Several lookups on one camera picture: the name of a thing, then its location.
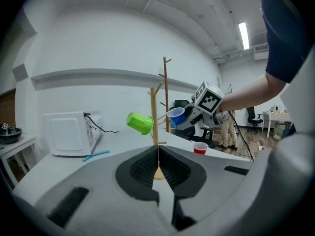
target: blue cup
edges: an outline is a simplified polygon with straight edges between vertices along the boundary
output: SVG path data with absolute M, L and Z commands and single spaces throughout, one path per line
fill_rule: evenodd
M 185 119 L 184 112 L 184 108 L 174 108 L 168 113 L 167 116 L 170 118 L 174 128 Z

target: fluorescent light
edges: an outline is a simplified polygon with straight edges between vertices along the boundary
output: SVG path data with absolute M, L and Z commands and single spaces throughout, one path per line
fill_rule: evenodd
M 240 28 L 241 31 L 241 36 L 242 36 L 242 41 L 243 41 L 243 47 L 244 50 L 247 50 L 250 48 L 250 43 L 248 40 L 248 33 L 247 33 L 247 28 L 246 28 L 246 23 L 239 23 L 238 27 Z

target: white desk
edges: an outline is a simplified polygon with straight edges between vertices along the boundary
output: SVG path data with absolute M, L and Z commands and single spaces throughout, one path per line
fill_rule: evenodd
M 164 130 L 159 130 L 158 135 L 159 141 L 167 142 L 167 146 L 174 146 L 193 152 L 192 144 L 194 142 L 179 138 L 175 135 L 167 133 Z M 95 146 L 94 152 L 97 153 L 110 150 L 110 153 L 92 157 L 86 162 L 82 162 L 82 157 L 57 157 L 48 154 L 19 182 L 13 190 L 13 194 L 26 200 L 31 205 L 34 205 L 52 186 L 65 179 L 85 164 L 108 156 L 117 155 L 131 149 L 150 145 L 153 145 L 150 135 L 143 136 L 133 130 L 128 132 L 119 132 L 117 134 L 102 134 L 100 140 Z M 210 148 L 207 150 L 206 155 L 248 161 L 248 159 Z M 174 193 L 167 184 L 166 180 L 154 180 L 153 189 L 159 192 L 159 208 L 164 216 L 170 221 L 172 218 L 172 197 L 174 198 Z
M 7 159 L 10 158 L 11 156 L 14 155 L 15 160 L 17 161 L 18 165 L 22 168 L 23 172 L 25 174 L 27 174 L 27 170 L 24 167 L 23 162 L 21 161 L 21 158 L 18 154 L 18 152 L 24 150 L 25 148 L 27 148 L 28 146 L 31 146 L 32 150 L 34 148 L 34 143 L 35 143 L 35 138 L 36 136 L 34 135 L 25 135 L 22 134 L 22 136 L 20 137 L 20 139 L 12 144 L 0 144 L 0 158 L 2 160 L 3 166 L 6 170 L 6 172 L 8 173 L 12 183 L 16 186 L 18 184 L 18 181 L 16 180 L 13 172 L 10 169 L 10 166 L 7 162 Z
M 262 117 L 263 117 L 263 122 L 262 122 L 261 130 L 264 130 L 264 123 L 267 120 L 269 120 L 267 138 L 269 137 L 270 125 L 271 125 L 272 120 L 292 122 L 289 113 L 275 114 L 275 113 L 272 113 L 270 111 L 266 111 L 266 112 L 262 112 Z

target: green cup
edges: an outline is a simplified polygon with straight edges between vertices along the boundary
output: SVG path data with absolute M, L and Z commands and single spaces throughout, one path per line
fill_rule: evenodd
M 131 112 L 126 119 L 126 124 L 145 136 L 153 127 L 153 118 Z

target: human arm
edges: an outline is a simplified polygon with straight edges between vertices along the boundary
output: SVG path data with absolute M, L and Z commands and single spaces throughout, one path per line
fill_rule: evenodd
M 255 82 L 224 97 L 218 111 L 238 110 L 262 104 L 277 96 L 286 83 L 265 73 Z

